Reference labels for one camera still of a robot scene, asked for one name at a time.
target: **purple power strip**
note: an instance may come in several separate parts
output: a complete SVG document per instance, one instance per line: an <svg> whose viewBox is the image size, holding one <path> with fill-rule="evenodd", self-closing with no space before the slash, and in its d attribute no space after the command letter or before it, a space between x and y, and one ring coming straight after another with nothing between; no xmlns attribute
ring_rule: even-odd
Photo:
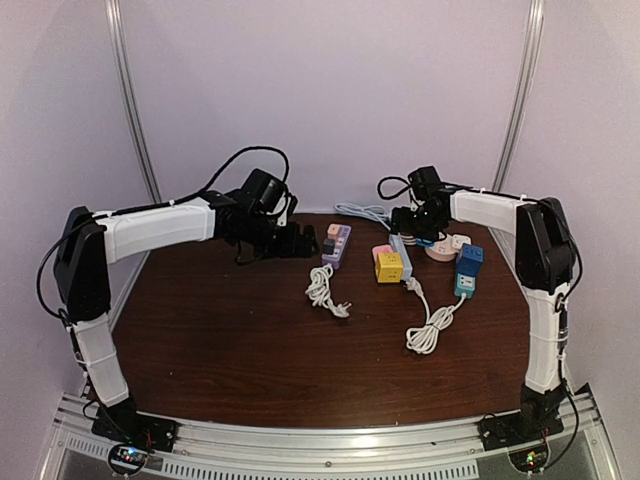
<svg viewBox="0 0 640 480"><path fill-rule="evenodd" d="M344 258L344 252L347 249L347 243L349 243L349 235L351 235L351 227L349 225L340 225L340 232L336 239L336 246L333 249L333 254L322 254L322 265L330 263L334 270L338 270L340 268L340 264Z"/></svg>

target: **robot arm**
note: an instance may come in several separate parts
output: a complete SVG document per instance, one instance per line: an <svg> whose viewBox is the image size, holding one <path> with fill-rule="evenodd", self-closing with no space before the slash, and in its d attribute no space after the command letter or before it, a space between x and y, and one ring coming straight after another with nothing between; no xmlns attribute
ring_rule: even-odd
<svg viewBox="0 0 640 480"><path fill-rule="evenodd" d="M566 298L575 245L557 199L536 201L442 182L434 167L409 175L414 208L394 208L393 233L436 241L451 220L501 230L516 239L515 273L529 304L529 366L514 424L524 438L539 435L565 395Z"/></svg>
<svg viewBox="0 0 640 480"><path fill-rule="evenodd" d="M108 265L137 253L210 239L249 243L255 259L312 256L318 251L313 227L300 232L288 222L296 203L282 181L256 169L241 188L227 194L208 191L184 203L123 213L92 213L86 207L71 211L54 276L76 358L101 405L94 433L157 450L170 450L175 433L175 422L136 411L109 329ZM155 439L153 445L146 445L149 437Z"/></svg>

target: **wooden table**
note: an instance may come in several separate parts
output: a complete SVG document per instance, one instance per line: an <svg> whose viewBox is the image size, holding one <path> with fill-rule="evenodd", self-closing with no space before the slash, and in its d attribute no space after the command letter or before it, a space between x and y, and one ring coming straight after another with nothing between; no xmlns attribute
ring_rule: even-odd
<svg viewBox="0 0 640 480"><path fill-rule="evenodd" d="M347 320L304 294L313 259L233 263L223 241L184 244L148 259L115 330L141 410L268 427L351 427L453 419L518 408L528 357L528 309L489 232L456 224L485 249L473 299L428 356L405 348L424 323L414 293L378 285L371 248L387 232L366 220L298 215L322 241L329 223L353 226L331 281ZM454 265L410 247L432 311L451 305Z"/></svg>

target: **blue plug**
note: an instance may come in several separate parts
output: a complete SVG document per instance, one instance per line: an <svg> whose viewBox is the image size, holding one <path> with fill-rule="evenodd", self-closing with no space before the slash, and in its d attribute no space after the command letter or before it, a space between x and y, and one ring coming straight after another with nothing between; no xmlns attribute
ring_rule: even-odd
<svg viewBox="0 0 640 480"><path fill-rule="evenodd" d="M456 297L461 297L462 294L466 294L467 298L473 297L473 292L476 290L475 277L469 277L467 275L461 275L456 273L456 286L453 290L453 294Z"/></svg>
<svg viewBox="0 0 640 480"><path fill-rule="evenodd" d="M477 245L463 245L456 259L456 273L476 277L484 263L484 250Z"/></svg>

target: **white wall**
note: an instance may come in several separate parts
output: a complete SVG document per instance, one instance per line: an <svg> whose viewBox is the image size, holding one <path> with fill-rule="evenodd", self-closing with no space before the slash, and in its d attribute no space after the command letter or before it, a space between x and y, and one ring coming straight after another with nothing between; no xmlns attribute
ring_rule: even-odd
<svg viewBox="0 0 640 480"><path fill-rule="evenodd" d="M437 164L490 185L526 0L123 2L134 84L165 197L249 144L291 157L301 208L378 202L377 181ZM221 187L239 186L259 154Z"/></svg>
<svg viewBox="0 0 640 480"><path fill-rule="evenodd" d="M559 197L585 261L569 366L589 381L624 478L640 450L640 4L547 2L506 191Z"/></svg>
<svg viewBox="0 0 640 480"><path fill-rule="evenodd" d="M68 211L147 202L104 6L2 1L0 19L0 477L28 479L63 391L80 370L35 274ZM136 259L112 269L114 299ZM50 269L45 296L59 305Z"/></svg>

